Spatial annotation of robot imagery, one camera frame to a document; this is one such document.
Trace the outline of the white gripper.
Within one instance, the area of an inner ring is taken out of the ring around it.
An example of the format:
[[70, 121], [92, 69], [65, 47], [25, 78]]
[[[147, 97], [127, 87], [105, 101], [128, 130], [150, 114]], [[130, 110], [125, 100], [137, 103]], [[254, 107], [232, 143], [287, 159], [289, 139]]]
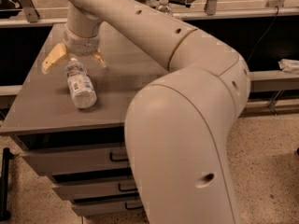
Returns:
[[103, 68], [107, 68], [107, 62], [98, 49], [100, 35], [94, 37], [81, 37], [72, 33], [68, 28], [64, 30], [63, 42], [58, 43], [48, 54], [42, 63], [42, 72], [47, 74], [53, 67], [68, 63], [69, 53], [77, 56], [88, 56], [97, 61]]

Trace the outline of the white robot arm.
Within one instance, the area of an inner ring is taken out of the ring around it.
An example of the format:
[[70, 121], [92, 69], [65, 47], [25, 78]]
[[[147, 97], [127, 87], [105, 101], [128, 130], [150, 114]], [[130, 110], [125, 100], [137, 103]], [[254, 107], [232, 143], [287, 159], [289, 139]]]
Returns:
[[150, 224], [241, 224], [226, 143], [250, 92], [234, 49], [135, 0], [68, 0], [65, 50], [90, 55], [107, 22], [166, 70], [130, 103], [125, 145]]

